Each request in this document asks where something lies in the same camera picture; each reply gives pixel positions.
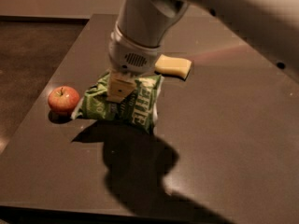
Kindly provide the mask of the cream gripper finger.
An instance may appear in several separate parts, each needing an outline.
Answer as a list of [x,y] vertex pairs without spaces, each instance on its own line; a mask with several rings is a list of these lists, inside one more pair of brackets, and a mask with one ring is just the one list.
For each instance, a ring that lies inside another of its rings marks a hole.
[[134,91],[135,87],[135,79],[130,73],[111,70],[107,83],[107,99],[119,104]]

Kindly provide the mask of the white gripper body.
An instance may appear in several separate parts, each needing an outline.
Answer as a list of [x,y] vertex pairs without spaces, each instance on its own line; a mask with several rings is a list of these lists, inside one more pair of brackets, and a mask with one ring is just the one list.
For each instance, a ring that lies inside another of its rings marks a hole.
[[108,45],[114,70],[132,76],[150,72],[158,59],[161,36],[149,29],[127,27],[116,22]]

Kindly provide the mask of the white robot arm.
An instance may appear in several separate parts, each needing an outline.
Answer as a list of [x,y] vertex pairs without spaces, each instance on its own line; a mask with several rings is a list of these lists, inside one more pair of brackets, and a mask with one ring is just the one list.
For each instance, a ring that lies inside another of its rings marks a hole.
[[183,16],[220,21],[283,72],[299,78],[299,0],[123,0],[109,41],[107,97],[119,103],[148,73],[167,31]]

